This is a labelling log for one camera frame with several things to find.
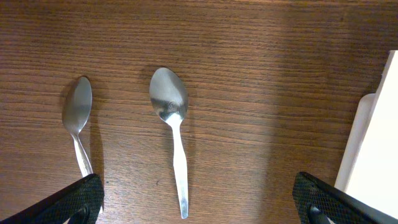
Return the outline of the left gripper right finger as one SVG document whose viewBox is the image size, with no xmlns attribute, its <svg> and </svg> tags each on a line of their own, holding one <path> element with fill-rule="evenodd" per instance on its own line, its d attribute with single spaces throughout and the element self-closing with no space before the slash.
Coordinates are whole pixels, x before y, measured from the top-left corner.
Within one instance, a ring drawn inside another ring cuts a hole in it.
<svg viewBox="0 0 398 224">
<path fill-rule="evenodd" d="M 292 196 L 304 224 L 397 224 L 372 208 L 307 172 L 295 176 Z"/>
</svg>

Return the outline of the small steel teaspoon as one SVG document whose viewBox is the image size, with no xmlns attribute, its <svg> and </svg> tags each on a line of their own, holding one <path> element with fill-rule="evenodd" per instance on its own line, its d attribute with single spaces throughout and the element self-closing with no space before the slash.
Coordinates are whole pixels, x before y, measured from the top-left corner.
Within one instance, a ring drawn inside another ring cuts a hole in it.
<svg viewBox="0 0 398 224">
<path fill-rule="evenodd" d="M 77 163 L 82 177 L 93 173 L 79 134 L 90 117 L 93 95 L 89 79 L 82 76 L 70 88 L 62 113 L 62 123 L 73 139 Z"/>
<path fill-rule="evenodd" d="M 188 93 L 181 79 L 170 69 L 158 68 L 150 81 L 150 100 L 155 113 L 172 128 L 174 141 L 173 167 L 178 193 L 180 213 L 188 217 L 188 170 L 183 149 L 180 125 L 188 109 Z"/>
</svg>

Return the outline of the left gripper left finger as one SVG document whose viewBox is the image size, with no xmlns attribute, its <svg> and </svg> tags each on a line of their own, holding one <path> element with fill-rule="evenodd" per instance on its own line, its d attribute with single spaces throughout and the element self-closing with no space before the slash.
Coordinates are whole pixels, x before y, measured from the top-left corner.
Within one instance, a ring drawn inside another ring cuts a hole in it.
<svg viewBox="0 0 398 224">
<path fill-rule="evenodd" d="M 101 177 L 90 174 L 1 223 L 95 224 L 103 199 Z"/>
</svg>

